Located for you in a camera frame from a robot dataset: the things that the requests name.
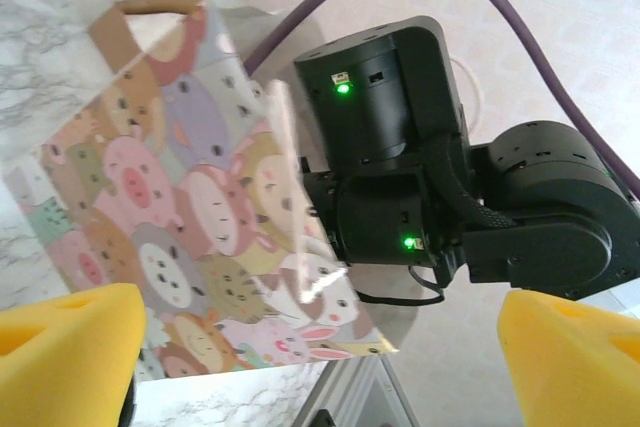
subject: paper bag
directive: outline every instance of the paper bag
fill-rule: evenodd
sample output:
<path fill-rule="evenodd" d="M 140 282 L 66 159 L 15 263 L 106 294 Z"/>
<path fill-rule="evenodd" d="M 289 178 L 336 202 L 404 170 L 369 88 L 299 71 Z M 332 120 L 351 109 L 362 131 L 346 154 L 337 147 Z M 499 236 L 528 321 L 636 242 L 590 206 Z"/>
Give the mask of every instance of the paper bag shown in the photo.
<path fill-rule="evenodd" d="M 142 52 L 125 15 L 158 12 L 185 16 Z M 90 33 L 114 81 L 4 179 L 72 291 L 139 287 L 138 379 L 392 351 L 213 3 L 127 1 Z"/>

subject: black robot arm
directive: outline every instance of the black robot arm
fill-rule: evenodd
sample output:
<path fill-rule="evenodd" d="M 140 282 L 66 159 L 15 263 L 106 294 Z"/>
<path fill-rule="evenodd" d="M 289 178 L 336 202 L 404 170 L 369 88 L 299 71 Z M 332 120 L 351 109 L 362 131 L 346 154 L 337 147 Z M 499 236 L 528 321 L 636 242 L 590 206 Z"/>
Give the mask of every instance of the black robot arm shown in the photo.
<path fill-rule="evenodd" d="M 339 259 L 579 299 L 638 276 L 635 198 L 563 124 L 469 144 L 440 25 L 379 26 L 295 61 L 330 171 L 304 184 Z"/>

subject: marble countertop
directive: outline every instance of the marble countertop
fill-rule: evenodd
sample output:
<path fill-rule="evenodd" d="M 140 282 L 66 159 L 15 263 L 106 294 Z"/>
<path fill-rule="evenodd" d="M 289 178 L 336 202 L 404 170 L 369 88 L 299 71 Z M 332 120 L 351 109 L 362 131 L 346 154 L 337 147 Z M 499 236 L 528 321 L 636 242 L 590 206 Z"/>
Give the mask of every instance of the marble countertop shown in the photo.
<path fill-rule="evenodd" d="M 117 0 L 0 1 L 0 161 L 47 140 L 111 79 L 87 27 Z M 0 310 L 67 288 L 0 183 Z M 136 427 L 290 425 L 326 363 L 143 382 Z"/>

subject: yellow foam pad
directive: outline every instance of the yellow foam pad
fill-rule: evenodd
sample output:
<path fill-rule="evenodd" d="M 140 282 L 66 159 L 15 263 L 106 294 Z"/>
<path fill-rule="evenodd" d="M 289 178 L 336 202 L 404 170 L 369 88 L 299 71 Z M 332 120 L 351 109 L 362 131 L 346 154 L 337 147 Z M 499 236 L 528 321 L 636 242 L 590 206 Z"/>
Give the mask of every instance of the yellow foam pad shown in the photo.
<path fill-rule="evenodd" d="M 498 334 L 528 427 L 640 425 L 640 321 L 518 291 Z"/>
<path fill-rule="evenodd" d="M 133 284 L 0 312 L 0 426 L 118 425 L 145 325 Z"/>

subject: green led light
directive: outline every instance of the green led light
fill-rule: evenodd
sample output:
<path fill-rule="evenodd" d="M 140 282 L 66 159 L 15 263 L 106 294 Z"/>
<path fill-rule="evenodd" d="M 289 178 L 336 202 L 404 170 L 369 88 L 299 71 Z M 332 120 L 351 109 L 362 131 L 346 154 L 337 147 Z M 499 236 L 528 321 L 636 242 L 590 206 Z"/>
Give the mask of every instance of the green led light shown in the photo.
<path fill-rule="evenodd" d="M 402 243 L 407 249 L 415 249 L 416 247 L 416 239 L 413 239 L 411 237 L 407 237 Z"/>
<path fill-rule="evenodd" d="M 340 84 L 337 88 L 336 91 L 339 94 L 348 94 L 349 91 L 351 90 L 351 86 L 349 84 Z"/>

